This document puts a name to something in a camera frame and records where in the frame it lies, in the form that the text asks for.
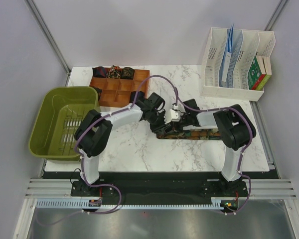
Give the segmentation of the floral brown green tie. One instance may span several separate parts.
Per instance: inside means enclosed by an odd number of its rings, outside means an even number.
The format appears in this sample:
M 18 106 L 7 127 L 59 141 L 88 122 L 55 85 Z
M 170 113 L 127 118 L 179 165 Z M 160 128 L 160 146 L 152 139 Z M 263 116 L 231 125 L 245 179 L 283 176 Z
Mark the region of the floral brown green tie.
M 157 134 L 158 139 L 183 139 L 183 140 L 221 140 L 218 129 L 189 129 L 183 132 L 173 132 L 165 135 Z

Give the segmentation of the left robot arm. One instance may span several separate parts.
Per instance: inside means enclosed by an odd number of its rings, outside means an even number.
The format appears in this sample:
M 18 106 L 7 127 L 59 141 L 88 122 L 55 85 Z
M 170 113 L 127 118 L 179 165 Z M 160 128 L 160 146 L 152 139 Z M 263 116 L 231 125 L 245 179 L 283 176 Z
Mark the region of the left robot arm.
M 156 93 L 145 98 L 142 92 L 132 92 L 130 103 L 111 112 L 90 110 L 74 134 L 74 151 L 80 155 L 82 190 L 89 196 L 99 192 L 99 155 L 107 146 L 112 131 L 126 124 L 145 120 L 150 126 L 165 126 L 165 100 Z

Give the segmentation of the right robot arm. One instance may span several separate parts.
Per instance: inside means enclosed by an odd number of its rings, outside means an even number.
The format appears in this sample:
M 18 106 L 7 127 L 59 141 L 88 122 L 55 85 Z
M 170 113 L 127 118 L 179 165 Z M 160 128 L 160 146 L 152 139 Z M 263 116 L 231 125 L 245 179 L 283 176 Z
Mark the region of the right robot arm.
M 225 161 L 221 170 L 224 180 L 218 183 L 218 190 L 224 196 L 236 191 L 234 181 L 242 177 L 241 165 L 246 149 L 256 136 L 256 130 L 239 104 L 230 107 L 201 110 L 195 99 L 182 102 L 185 113 L 177 122 L 179 128 L 185 126 L 212 126 L 218 129 L 225 144 Z

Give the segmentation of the wooden compartment tray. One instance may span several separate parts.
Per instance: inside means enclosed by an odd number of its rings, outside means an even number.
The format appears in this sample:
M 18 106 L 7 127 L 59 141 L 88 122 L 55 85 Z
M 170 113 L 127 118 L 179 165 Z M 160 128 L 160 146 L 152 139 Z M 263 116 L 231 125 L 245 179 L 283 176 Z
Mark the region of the wooden compartment tray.
M 132 91 L 143 91 L 145 96 L 148 93 L 149 81 L 142 81 L 150 76 L 147 69 L 134 69 L 134 79 L 112 79 L 112 78 L 95 78 L 92 75 L 90 86 L 95 88 L 99 96 L 99 105 L 103 107 L 121 108 L 129 104 L 130 94 Z

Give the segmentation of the white plastic file organizer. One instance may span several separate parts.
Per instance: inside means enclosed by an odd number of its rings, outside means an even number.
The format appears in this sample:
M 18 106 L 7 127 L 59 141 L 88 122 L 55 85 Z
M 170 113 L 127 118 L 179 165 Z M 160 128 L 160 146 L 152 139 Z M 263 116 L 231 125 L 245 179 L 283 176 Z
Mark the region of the white plastic file organizer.
M 212 27 L 201 64 L 201 95 L 258 101 L 264 91 L 249 88 L 248 72 L 254 57 L 269 57 L 275 43 L 272 31 Z

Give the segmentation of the rolled dark gold tie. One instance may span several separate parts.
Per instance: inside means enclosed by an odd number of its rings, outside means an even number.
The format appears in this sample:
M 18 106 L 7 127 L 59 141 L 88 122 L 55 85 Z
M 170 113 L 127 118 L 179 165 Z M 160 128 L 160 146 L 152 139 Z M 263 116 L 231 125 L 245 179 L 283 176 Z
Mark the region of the rolled dark gold tie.
M 121 72 L 121 79 L 133 80 L 135 70 L 131 67 L 124 67 Z

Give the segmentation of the rolled multicolour patterned tie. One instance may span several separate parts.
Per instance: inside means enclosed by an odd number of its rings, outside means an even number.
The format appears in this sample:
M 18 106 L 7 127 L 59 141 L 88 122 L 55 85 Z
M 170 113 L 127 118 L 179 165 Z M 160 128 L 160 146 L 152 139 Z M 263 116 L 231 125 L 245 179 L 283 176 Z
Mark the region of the rolled multicolour patterned tie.
M 122 69 L 118 65 L 112 65 L 108 70 L 107 77 L 112 79 L 119 79 L 121 77 Z

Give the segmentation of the blue paper folder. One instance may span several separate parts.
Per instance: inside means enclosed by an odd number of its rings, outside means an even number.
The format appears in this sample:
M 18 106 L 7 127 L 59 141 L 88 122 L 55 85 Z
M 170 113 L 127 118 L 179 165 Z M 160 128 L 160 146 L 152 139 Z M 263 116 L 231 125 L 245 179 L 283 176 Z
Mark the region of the blue paper folder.
M 219 70 L 219 86 L 234 88 L 234 69 L 243 43 L 243 33 L 232 25 L 227 30 L 227 41 Z

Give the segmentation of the rolled navy red tie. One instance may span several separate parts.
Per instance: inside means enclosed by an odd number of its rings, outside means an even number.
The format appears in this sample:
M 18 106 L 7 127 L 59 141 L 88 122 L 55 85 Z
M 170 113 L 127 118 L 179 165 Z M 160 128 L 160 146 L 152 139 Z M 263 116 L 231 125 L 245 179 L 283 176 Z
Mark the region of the rolled navy red tie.
M 92 71 L 93 71 L 93 77 L 95 78 L 107 77 L 108 69 L 103 66 L 92 68 Z

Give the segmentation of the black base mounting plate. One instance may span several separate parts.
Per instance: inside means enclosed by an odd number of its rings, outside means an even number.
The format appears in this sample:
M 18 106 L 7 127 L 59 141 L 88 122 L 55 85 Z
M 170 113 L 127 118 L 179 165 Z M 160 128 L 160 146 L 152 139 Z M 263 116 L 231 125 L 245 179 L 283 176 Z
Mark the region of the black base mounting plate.
M 92 187 L 80 179 L 71 190 L 71 196 L 100 196 L 108 204 L 205 204 L 213 197 L 247 195 L 241 178 L 229 183 L 207 172 L 102 172 Z

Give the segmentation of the green white book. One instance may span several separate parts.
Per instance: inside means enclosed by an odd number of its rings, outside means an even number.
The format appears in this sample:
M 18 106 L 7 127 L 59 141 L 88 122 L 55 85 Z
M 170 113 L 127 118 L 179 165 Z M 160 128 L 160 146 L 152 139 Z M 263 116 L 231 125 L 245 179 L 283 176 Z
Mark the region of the green white book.
M 249 90 L 255 90 L 265 75 L 266 70 L 263 62 L 263 56 L 256 55 L 252 61 L 247 76 Z

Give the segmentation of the red spine book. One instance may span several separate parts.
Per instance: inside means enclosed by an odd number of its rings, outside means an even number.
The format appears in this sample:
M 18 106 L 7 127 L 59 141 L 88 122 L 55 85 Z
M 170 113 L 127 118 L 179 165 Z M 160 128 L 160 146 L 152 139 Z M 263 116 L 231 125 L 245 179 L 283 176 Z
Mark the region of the red spine book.
M 263 64 L 264 64 L 264 67 L 265 67 L 266 75 L 261 80 L 261 82 L 258 84 L 258 86 L 256 87 L 256 90 L 258 90 L 258 91 L 263 89 L 264 85 L 270 79 L 270 77 L 272 75 L 272 67 L 271 67 L 270 57 L 263 56 Z

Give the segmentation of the olive green plastic basket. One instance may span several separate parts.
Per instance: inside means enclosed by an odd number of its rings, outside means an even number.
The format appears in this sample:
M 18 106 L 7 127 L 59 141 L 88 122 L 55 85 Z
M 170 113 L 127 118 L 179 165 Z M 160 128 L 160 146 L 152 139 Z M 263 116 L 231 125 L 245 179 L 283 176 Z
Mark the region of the olive green plastic basket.
M 98 109 L 98 94 L 88 86 L 58 87 L 44 97 L 28 143 L 37 158 L 78 161 L 74 134 L 92 109 Z

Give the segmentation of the aluminium rail frame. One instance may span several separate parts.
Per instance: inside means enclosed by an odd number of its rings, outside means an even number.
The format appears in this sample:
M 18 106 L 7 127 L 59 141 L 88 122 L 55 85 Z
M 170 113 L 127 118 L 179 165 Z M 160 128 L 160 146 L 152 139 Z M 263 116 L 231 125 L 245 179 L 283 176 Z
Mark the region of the aluminium rail frame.
M 90 199 L 71 196 L 73 180 L 31 179 L 15 239 L 299 239 L 299 209 L 288 179 L 245 181 L 246 197 L 213 197 L 236 207 L 200 209 L 37 208 L 38 199 Z

